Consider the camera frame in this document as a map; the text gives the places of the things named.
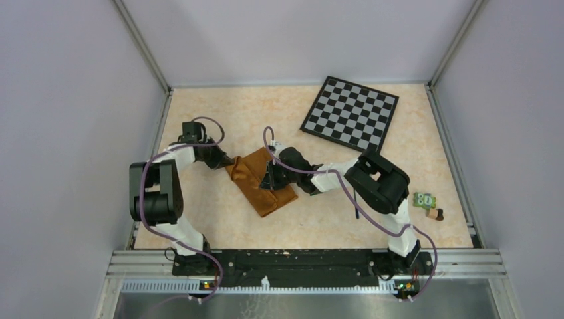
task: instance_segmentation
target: brown towel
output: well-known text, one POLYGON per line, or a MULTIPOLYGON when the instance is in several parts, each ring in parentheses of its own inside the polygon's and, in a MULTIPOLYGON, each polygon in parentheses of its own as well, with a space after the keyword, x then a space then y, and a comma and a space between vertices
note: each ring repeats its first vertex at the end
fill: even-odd
POLYGON ((251 205, 261 217, 298 198, 290 185, 279 191, 260 189, 259 185, 266 174, 266 163, 271 160, 265 148, 260 148, 244 158, 235 157, 235 164, 225 169, 231 180, 237 184, 251 205))

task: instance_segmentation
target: table surface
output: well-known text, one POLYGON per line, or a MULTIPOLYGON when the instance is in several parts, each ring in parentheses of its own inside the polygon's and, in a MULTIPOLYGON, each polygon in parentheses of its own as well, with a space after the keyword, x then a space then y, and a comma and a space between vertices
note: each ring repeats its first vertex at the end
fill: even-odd
MULTIPOLYGON (((400 97, 382 155, 403 169, 411 179, 410 217, 428 233, 437 247, 472 247, 466 219, 456 193, 444 149, 423 84, 369 85, 400 97), (425 210, 411 206, 414 192, 431 193, 444 210, 444 221, 425 217, 425 210)), ((262 132, 272 126, 276 139, 296 147, 310 163, 343 162, 360 152, 300 131, 320 86, 263 86, 175 89, 160 149, 176 141, 182 122, 209 116, 225 128, 221 148, 231 157, 245 156, 263 146, 262 132)), ((206 129, 216 140, 213 123, 206 129)), ((211 171, 195 163, 180 173, 184 214, 214 249, 347 249, 385 248, 386 235, 366 219, 356 219, 354 207, 336 189, 308 196, 294 187, 299 198, 261 218, 224 169, 211 171)), ((357 197, 377 221, 380 215, 357 197)), ((419 236, 423 247, 429 242, 419 236)), ((142 226, 135 248, 169 247, 167 240, 142 226)))

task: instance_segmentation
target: black and white checkerboard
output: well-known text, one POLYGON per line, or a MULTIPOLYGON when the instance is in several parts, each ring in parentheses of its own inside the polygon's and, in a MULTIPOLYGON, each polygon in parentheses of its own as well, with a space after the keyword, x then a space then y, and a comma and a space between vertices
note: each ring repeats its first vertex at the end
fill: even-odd
POLYGON ((355 150, 376 147, 379 152, 398 100, 328 76, 300 129, 355 150))

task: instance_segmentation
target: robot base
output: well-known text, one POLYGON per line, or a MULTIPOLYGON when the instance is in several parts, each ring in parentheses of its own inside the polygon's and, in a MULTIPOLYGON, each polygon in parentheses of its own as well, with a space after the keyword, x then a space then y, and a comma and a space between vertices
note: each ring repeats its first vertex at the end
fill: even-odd
MULTIPOLYGON (((420 276, 432 271, 427 252, 416 254, 411 267, 395 253, 372 249, 224 249, 211 254, 223 267, 222 287, 261 286, 265 276, 272 287, 370 287, 378 286, 379 276, 412 276, 415 268, 420 276)), ((193 260, 196 257, 205 258, 175 258, 172 274, 214 278, 213 263, 193 260)))

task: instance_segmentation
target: gray wall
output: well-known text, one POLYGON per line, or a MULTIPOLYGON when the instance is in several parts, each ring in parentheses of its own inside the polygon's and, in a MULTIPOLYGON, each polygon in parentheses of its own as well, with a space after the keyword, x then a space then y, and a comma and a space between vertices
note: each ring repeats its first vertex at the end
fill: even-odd
POLYGON ((126 0, 172 86, 427 81, 472 0, 126 0))
POLYGON ((0 316, 90 318, 162 93, 110 1, 0 5, 0 316))
POLYGON ((438 87, 486 243, 526 318, 564 312, 563 14, 560 0, 490 1, 438 87))

